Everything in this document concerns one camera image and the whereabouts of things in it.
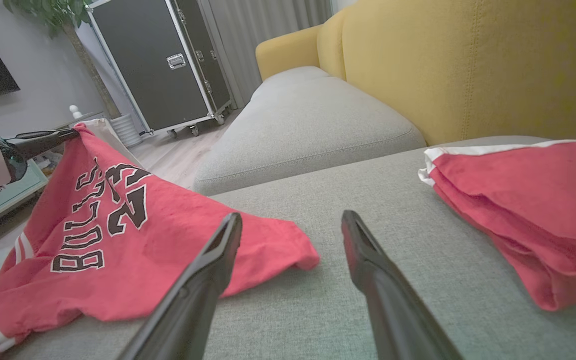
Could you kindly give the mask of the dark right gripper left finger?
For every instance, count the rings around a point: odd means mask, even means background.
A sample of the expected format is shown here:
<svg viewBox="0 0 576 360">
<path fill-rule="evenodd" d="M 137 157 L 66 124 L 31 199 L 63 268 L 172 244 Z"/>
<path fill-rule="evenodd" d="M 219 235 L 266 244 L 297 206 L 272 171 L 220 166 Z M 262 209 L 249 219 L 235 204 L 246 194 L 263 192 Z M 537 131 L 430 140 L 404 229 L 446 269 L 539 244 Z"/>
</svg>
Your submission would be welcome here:
<svg viewBox="0 0 576 360">
<path fill-rule="evenodd" d="M 120 360 L 201 360 L 217 302 L 231 282 L 243 221 L 229 213 L 148 319 Z"/>
</svg>

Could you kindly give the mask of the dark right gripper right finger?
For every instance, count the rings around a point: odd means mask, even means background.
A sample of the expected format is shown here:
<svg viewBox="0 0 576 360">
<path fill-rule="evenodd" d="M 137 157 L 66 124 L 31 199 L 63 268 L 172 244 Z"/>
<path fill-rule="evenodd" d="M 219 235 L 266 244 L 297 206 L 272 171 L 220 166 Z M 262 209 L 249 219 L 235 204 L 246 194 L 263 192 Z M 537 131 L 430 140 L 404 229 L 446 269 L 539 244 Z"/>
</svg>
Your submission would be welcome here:
<svg viewBox="0 0 576 360">
<path fill-rule="evenodd" d="M 342 214 L 350 278 L 364 295 L 380 360 L 461 360 L 403 272 L 354 210 Z"/>
</svg>

